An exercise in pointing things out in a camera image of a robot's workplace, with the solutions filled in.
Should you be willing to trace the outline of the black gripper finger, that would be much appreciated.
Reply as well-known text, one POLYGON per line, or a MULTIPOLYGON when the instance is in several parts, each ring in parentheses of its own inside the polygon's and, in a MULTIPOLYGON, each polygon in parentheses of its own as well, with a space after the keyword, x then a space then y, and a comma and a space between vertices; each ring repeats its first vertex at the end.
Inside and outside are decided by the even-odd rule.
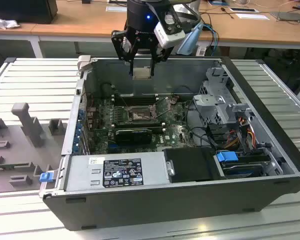
POLYGON ((111 41, 118 58, 129 63, 129 74, 133 75, 134 59, 140 46, 140 38, 135 35, 131 39, 128 37, 127 30, 114 30, 111 33, 111 41))
POLYGON ((155 74, 155 66, 157 63, 166 62, 171 55, 174 47, 163 49, 160 53, 157 53, 157 47, 152 47, 150 49, 151 60, 150 60, 150 76, 153 77, 155 74))

